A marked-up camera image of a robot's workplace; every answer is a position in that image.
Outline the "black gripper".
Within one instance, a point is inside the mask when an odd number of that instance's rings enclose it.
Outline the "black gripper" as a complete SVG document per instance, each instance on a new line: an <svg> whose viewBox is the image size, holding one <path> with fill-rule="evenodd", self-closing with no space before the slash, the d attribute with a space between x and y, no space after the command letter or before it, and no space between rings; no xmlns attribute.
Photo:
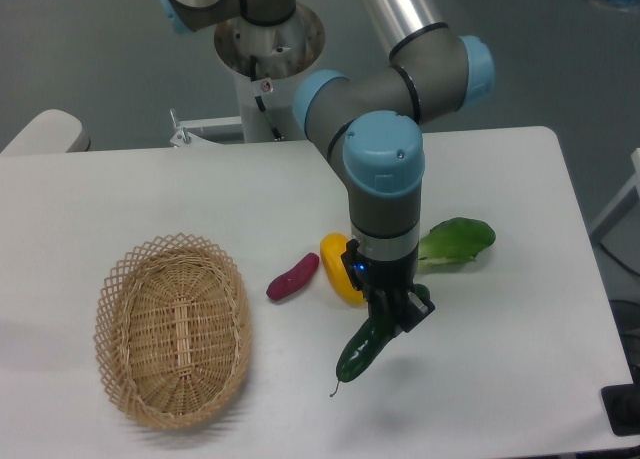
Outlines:
<svg viewBox="0 0 640 459"><path fill-rule="evenodd" d="M418 246L393 260L377 260L359 251L359 242L350 239L341 261L349 284L368 300L370 332L377 338L395 337L395 319L389 304L401 304L398 327L409 333L435 311L428 287L414 287Z"/></svg>

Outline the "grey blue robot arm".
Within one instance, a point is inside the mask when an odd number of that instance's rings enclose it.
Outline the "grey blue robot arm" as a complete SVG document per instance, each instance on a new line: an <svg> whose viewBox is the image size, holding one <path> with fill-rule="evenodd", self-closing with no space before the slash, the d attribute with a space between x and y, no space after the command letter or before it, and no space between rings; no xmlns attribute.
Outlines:
<svg viewBox="0 0 640 459"><path fill-rule="evenodd" d="M408 332L432 312L416 293L423 123L488 95L487 46L458 36L433 0L361 0L388 66L360 81L320 68L318 16L298 0L159 0L173 28L213 27L246 142L310 141L348 192L343 257L372 320Z"/></svg>

